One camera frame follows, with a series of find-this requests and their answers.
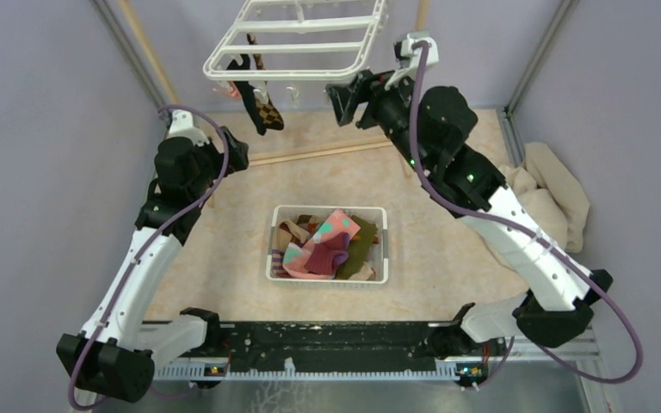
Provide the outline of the black sock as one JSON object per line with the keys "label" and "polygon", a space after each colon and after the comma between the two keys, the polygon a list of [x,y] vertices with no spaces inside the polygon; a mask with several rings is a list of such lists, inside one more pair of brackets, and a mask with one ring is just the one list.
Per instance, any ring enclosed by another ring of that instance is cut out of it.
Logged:
{"label": "black sock", "polygon": [[[250,58],[248,54],[240,54],[238,59],[232,59],[231,63],[227,66],[227,70],[234,71],[248,71],[250,69]],[[235,88],[240,94],[242,103],[250,120],[254,125],[256,132],[260,136],[264,136],[267,132],[267,127],[263,123],[263,118],[256,105],[256,98],[254,95],[254,87],[248,81],[232,80]]]}

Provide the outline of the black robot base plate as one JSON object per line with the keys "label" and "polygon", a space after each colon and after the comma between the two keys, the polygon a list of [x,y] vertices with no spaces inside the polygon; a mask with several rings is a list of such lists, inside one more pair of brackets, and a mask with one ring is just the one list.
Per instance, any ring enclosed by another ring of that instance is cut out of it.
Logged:
{"label": "black robot base plate", "polygon": [[212,347],[182,354],[159,379],[427,381],[475,387],[508,340],[464,343],[449,322],[227,322]]}

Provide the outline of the pink patterned sock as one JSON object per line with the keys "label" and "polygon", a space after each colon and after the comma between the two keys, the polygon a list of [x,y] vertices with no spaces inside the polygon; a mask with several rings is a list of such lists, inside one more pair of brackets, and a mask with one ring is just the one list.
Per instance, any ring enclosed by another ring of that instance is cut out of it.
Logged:
{"label": "pink patterned sock", "polygon": [[341,232],[348,233],[353,237],[360,227],[343,210],[336,209],[322,223],[316,224],[313,233],[302,245],[290,243],[285,252],[282,267],[288,272],[290,278],[300,280],[332,280],[334,276],[316,275],[308,273],[303,265],[306,263],[310,253],[317,243],[322,243],[333,238]]}

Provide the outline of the maroon striped beige sock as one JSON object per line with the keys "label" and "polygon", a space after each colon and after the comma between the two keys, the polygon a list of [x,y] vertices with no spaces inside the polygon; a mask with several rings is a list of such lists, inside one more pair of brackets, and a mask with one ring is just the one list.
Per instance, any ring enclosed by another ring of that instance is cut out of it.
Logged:
{"label": "maroon striped beige sock", "polygon": [[285,220],[278,224],[274,231],[270,245],[271,266],[270,274],[275,278],[288,278],[288,272],[282,267],[285,252],[290,243],[302,246],[310,237],[310,232],[292,220]]}

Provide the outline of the olive green striped sock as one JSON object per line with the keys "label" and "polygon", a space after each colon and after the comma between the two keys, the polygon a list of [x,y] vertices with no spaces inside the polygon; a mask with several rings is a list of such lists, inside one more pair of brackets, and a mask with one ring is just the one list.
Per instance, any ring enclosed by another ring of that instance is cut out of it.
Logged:
{"label": "olive green striped sock", "polygon": [[375,224],[365,219],[352,215],[351,219],[359,225],[360,230],[351,238],[347,252],[348,259],[341,264],[336,271],[337,280],[349,280],[358,273],[365,263],[368,254],[374,244],[378,228]]}

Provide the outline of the white plastic sock hanger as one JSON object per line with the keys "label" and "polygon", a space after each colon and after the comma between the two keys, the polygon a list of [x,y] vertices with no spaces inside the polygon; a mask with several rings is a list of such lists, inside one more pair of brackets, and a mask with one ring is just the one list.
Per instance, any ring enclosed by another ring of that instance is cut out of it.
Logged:
{"label": "white plastic sock hanger", "polygon": [[[211,81],[248,81],[254,92],[285,88],[292,103],[300,84],[332,83],[352,78],[368,66],[374,42],[388,19],[386,1],[247,1],[202,66]],[[250,46],[245,35],[256,36]],[[261,53],[264,71],[255,68]],[[248,54],[248,71],[228,71]]]}

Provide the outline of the white plastic basket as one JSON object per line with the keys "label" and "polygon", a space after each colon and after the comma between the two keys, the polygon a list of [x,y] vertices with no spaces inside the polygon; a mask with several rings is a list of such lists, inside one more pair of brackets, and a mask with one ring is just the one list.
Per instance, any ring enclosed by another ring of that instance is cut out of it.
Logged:
{"label": "white plastic basket", "polygon": [[275,208],[266,276],[287,285],[355,287],[389,278],[388,220],[379,206]]}

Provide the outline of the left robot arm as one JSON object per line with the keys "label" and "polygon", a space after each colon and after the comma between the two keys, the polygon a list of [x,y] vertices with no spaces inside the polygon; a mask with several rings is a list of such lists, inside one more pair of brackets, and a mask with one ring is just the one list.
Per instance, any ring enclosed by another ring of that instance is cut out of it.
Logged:
{"label": "left robot arm", "polygon": [[249,166],[249,146],[226,126],[215,130],[223,151],[209,137],[188,133],[172,134],[159,145],[157,176],[118,273],[78,333],[59,339],[56,352],[70,376],[68,401],[76,411],[91,411],[109,398],[135,403],[160,368],[192,350],[211,356],[222,348],[224,334],[212,311],[189,307],[167,324],[144,325],[203,204],[226,176]]}

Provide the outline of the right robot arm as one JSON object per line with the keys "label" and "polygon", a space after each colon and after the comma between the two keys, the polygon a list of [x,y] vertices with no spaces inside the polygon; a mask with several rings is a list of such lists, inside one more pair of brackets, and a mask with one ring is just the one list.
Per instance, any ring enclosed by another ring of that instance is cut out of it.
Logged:
{"label": "right robot arm", "polygon": [[380,128],[394,147],[419,166],[438,203],[480,235],[528,284],[525,293],[495,303],[464,305],[445,326],[460,354],[483,342],[524,336],[557,348],[589,326],[611,275],[573,261],[531,218],[502,172],[466,139],[478,117],[453,86],[435,86],[413,100],[414,81],[397,85],[386,73],[362,71],[348,84],[325,89],[337,124]]}

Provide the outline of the brown argyle sock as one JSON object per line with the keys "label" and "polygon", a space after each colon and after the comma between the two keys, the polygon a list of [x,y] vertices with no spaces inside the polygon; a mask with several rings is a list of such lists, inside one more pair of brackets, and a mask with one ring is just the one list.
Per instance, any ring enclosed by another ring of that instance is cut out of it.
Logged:
{"label": "brown argyle sock", "polygon": [[[257,39],[254,34],[249,33],[245,35],[245,37],[250,46],[258,46]],[[252,58],[254,59],[255,68],[258,71],[264,71],[265,64],[263,62],[262,54],[253,53]],[[259,115],[259,121],[255,122],[258,134],[263,136],[268,130],[282,131],[285,127],[285,122],[280,111],[274,105],[269,96],[269,90],[266,81],[264,81],[264,85],[259,90],[259,92],[254,92],[256,100],[256,114]]]}

